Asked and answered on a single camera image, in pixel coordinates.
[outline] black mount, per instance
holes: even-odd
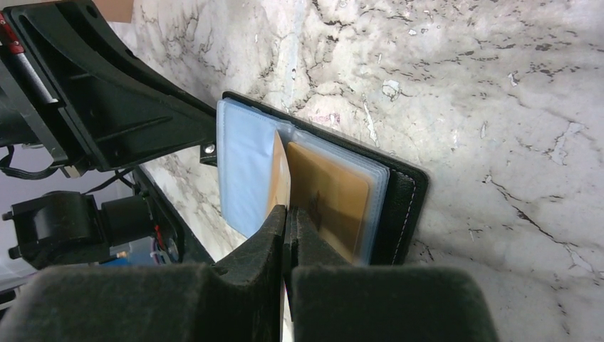
[[[77,176],[215,144],[214,109],[134,56],[90,0],[4,9],[0,38],[0,126],[19,128],[0,127],[15,132],[0,147],[42,143]]]
[[[36,269],[106,261],[110,247],[152,236],[155,226],[144,197],[105,202],[98,210],[92,195],[66,191],[14,204],[2,219],[14,222],[19,244],[9,256]]]

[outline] black plastic bracket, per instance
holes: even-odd
[[[91,0],[2,14],[23,48],[2,46],[2,61],[35,110],[16,109],[57,165],[116,170],[215,144],[213,107],[139,60]]]

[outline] red component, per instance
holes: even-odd
[[[4,18],[4,13],[2,12],[0,12],[0,41],[2,45],[8,46],[10,52],[14,55],[25,52],[23,44],[19,41],[19,38]]]
[[[164,239],[162,238],[162,233],[160,232],[160,226],[155,226],[155,234],[157,235],[157,243],[160,245],[162,251],[165,251],[166,246],[164,245]]]

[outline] metal screw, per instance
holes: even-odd
[[[216,145],[214,145],[214,144],[210,144],[210,145],[204,147],[204,152],[206,152],[207,155],[211,155],[212,153],[214,153],[215,150],[216,150]]]

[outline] marble veining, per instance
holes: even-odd
[[[208,103],[235,90],[426,170],[409,260],[468,271],[503,341],[604,341],[603,11],[589,0],[137,0],[133,24],[113,27]],[[145,167],[220,259],[244,238],[198,157]]]

